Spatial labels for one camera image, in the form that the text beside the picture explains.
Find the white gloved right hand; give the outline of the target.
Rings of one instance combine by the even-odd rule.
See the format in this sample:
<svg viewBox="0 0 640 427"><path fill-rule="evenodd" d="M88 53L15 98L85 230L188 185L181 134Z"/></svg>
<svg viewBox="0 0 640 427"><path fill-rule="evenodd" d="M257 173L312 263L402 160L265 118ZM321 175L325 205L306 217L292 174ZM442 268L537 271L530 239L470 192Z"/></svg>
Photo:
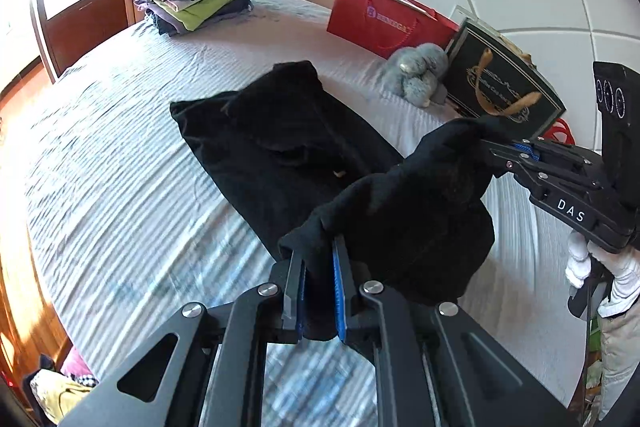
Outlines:
<svg viewBox="0 0 640 427"><path fill-rule="evenodd" d="M627 312L639 298L639 251L627 246L618 254L605 251L577 231L568 236L565 277L575 288L582 288L597 260L613 275L610 295L600 303L600 317L610 319Z"/></svg>

